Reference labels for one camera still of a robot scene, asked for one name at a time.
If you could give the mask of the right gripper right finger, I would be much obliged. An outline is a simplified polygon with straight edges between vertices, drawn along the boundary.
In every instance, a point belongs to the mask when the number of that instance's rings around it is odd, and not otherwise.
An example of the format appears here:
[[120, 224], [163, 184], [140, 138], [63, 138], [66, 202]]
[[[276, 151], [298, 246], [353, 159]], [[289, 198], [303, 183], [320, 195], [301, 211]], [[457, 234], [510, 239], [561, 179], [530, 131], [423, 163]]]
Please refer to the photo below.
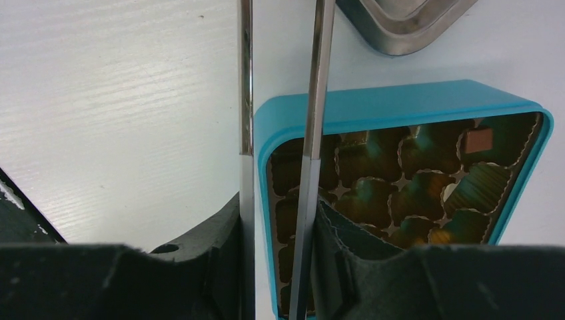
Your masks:
[[320, 200], [312, 286], [318, 319], [563, 319], [564, 248], [404, 250]]

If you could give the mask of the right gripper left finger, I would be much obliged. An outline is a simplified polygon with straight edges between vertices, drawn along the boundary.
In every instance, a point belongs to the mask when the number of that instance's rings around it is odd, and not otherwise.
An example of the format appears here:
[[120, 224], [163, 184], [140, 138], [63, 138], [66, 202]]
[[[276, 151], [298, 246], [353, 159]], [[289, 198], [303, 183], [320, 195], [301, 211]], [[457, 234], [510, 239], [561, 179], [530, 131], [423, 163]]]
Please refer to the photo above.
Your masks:
[[121, 244], [1, 246], [2, 319], [238, 319], [239, 197], [150, 253]]

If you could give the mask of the white chocolate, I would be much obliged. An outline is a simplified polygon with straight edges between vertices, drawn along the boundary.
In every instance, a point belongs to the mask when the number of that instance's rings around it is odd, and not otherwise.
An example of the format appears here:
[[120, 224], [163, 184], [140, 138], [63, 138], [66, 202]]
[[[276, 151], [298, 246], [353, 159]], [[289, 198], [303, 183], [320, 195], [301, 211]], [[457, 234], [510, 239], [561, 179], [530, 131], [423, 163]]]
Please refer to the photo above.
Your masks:
[[448, 201], [448, 199], [450, 198], [450, 196], [453, 194], [453, 192], [456, 190], [457, 187], [458, 187], [458, 183], [451, 183], [444, 188], [442, 194], [443, 203], [446, 203]]

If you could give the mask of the milk square chocolate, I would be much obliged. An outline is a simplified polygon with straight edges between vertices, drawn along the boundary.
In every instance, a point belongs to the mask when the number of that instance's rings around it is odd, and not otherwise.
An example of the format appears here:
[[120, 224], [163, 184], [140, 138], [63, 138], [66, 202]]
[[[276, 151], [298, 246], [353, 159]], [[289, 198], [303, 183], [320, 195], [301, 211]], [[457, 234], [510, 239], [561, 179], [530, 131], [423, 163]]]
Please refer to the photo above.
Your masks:
[[465, 133], [462, 151], [465, 154], [488, 151], [493, 148], [493, 130], [491, 128], [475, 128]]

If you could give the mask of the steel tongs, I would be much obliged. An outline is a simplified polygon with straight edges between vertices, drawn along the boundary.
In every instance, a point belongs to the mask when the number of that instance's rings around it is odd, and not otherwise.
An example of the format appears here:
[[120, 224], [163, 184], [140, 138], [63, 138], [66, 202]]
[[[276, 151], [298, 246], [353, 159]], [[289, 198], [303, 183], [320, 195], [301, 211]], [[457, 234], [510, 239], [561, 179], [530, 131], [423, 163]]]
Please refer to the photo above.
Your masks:
[[316, 2], [308, 93], [275, 97], [259, 108], [254, 99], [253, 2], [237, 6], [245, 318], [256, 315], [255, 219], [261, 217], [275, 318], [310, 319], [312, 228], [336, 3]]

